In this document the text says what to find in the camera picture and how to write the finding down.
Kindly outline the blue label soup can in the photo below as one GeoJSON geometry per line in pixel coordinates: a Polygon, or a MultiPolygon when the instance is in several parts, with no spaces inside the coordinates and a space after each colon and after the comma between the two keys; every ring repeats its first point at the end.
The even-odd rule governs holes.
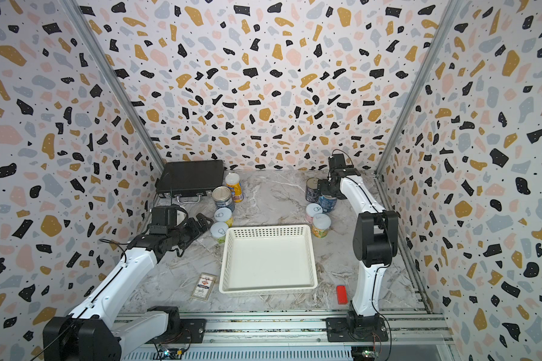
{"type": "Polygon", "coordinates": [[[322,211],[325,214],[332,212],[337,204],[337,198],[330,195],[320,195],[318,198],[318,204],[321,206],[322,211]]]}

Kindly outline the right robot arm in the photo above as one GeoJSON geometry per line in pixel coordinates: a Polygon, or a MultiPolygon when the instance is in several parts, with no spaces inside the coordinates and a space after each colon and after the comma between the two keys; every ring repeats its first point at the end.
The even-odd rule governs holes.
{"type": "Polygon", "coordinates": [[[328,341],[387,341],[389,326],[379,311],[385,271],[398,252],[398,214],[376,201],[360,173],[333,168],[319,182],[322,194],[348,200],[357,214],[352,248],[359,262],[358,284],[345,317],[326,320],[328,341]]]}

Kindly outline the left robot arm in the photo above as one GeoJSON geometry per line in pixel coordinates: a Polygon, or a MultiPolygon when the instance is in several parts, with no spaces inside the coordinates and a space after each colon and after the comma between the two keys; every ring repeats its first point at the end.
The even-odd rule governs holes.
{"type": "Polygon", "coordinates": [[[46,360],[121,360],[152,342],[158,359],[182,359],[203,342],[204,319],[182,318],[175,306],[154,306],[119,328],[114,322],[129,295],[170,252],[182,257],[192,242],[213,225],[179,206],[156,208],[148,228],[120,245],[122,257],[109,276],[68,315],[53,317],[43,330],[46,360]]]}

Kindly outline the dark navy tall can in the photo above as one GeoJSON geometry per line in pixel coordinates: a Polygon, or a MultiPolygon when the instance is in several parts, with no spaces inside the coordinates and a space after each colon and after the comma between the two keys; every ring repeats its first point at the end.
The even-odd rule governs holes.
{"type": "Polygon", "coordinates": [[[306,181],[305,199],[309,203],[317,203],[319,197],[319,179],[317,177],[308,178],[306,181]]]}

